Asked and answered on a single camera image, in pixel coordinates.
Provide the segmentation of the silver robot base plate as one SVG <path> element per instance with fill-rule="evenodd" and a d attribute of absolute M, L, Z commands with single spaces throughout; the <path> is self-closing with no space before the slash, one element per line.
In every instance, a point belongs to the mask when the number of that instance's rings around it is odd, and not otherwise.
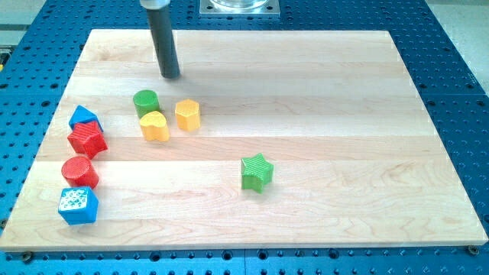
<path fill-rule="evenodd" d="M 200 0 L 203 17 L 279 16 L 279 0 Z"/>

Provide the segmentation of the silver rod mount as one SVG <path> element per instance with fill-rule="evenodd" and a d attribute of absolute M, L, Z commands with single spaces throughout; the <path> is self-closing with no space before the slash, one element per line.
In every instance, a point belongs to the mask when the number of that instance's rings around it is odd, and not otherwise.
<path fill-rule="evenodd" d="M 170 0 L 140 0 L 140 4 L 149 10 L 159 10 L 167 7 L 170 4 Z"/>

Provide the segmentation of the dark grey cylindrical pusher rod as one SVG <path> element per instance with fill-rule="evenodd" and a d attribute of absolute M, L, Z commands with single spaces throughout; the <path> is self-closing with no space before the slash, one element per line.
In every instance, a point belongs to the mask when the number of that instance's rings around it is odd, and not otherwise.
<path fill-rule="evenodd" d="M 176 79 L 180 76 L 180 67 L 173 39 L 170 6 L 165 5 L 156 10 L 148 9 L 147 17 L 160 68 L 160 74 L 165 79 Z"/>

